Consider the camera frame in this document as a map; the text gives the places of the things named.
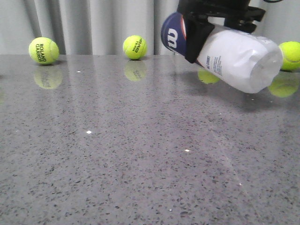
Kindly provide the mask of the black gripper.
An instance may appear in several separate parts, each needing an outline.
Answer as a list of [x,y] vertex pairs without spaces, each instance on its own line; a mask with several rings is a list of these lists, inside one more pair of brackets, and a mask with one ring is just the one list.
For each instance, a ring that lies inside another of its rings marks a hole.
[[183,15],[186,27],[185,59],[195,63],[215,26],[210,17],[224,18],[227,28],[252,33],[254,21],[260,22],[265,10],[249,6],[248,0],[180,0],[177,12]]

